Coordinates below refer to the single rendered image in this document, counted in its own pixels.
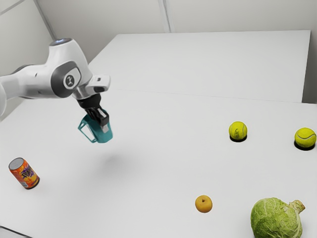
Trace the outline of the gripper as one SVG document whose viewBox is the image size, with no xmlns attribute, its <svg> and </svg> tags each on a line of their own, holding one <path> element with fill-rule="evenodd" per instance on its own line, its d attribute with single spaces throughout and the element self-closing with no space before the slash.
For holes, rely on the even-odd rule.
<svg viewBox="0 0 317 238">
<path fill-rule="evenodd" d="M 90 117 L 98 117 L 103 132 L 108 132 L 109 115 L 100 107 L 101 96 L 95 94 L 91 97 L 77 100 L 79 106 L 85 110 Z"/>
</svg>

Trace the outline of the orange soda can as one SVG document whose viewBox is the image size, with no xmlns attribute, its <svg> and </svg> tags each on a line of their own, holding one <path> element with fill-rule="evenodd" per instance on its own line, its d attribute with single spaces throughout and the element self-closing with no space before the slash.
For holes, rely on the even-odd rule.
<svg viewBox="0 0 317 238">
<path fill-rule="evenodd" d="M 25 189 L 35 188 L 40 181 L 40 177 L 29 163 L 21 157 L 13 159 L 9 163 L 8 168 Z"/>
</svg>

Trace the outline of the yellow apple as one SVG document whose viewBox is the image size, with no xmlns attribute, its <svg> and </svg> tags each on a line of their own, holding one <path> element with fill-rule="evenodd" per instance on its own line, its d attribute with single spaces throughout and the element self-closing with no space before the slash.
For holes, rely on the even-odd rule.
<svg viewBox="0 0 317 238">
<path fill-rule="evenodd" d="M 213 203 L 209 196 L 200 195 L 195 200 L 195 207 L 201 213 L 208 213 L 212 210 Z"/>
</svg>

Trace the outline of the teal faceted mug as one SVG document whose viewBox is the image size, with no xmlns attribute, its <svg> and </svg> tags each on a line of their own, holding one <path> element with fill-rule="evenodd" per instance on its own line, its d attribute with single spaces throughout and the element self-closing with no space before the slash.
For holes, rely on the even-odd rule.
<svg viewBox="0 0 317 238">
<path fill-rule="evenodd" d="M 82 118 L 78 126 L 78 130 L 91 143 L 107 143 L 113 138 L 113 133 L 109 122 L 109 114 L 104 109 L 97 109 L 97 112 L 98 115 L 101 116 L 101 119 L 104 119 L 102 125 L 99 125 L 99 123 L 95 119 L 92 119 L 88 114 L 86 114 Z M 87 128 L 92 137 L 89 137 L 87 133 L 83 130 L 83 128 Z"/>
</svg>

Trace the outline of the green cabbage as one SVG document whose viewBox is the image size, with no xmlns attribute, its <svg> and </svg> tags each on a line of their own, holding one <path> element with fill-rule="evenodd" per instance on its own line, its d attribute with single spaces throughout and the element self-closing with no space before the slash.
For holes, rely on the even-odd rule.
<svg viewBox="0 0 317 238">
<path fill-rule="evenodd" d="M 278 198 L 257 201 L 251 210 L 251 228 L 255 238 L 301 238 L 300 200 L 285 203 Z"/>
</svg>

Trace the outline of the yellow tennis ball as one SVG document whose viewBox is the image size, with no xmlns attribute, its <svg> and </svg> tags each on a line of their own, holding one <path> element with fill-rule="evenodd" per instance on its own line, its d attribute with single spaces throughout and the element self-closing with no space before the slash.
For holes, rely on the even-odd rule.
<svg viewBox="0 0 317 238">
<path fill-rule="evenodd" d="M 247 126 L 241 121 L 233 122 L 228 131 L 229 136 L 235 140 L 243 140 L 248 133 Z"/>
<path fill-rule="evenodd" d="M 303 127 L 296 131 L 294 139 L 298 146 L 302 148 L 309 148 L 315 145 L 317 135 L 312 129 Z"/>
</svg>

